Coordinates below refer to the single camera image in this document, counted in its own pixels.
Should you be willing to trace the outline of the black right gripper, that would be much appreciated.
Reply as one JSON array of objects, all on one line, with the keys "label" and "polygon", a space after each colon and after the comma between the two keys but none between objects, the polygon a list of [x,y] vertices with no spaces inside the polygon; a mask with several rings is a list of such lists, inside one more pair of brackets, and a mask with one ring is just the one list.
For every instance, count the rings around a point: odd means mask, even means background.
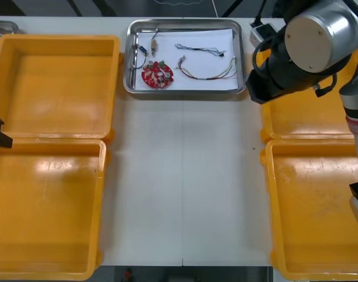
[{"label": "black right gripper", "polygon": [[263,75],[265,77],[258,74],[254,69],[250,72],[246,81],[249,97],[260,105],[284,95],[283,89],[275,83],[270,74],[263,73]]}]

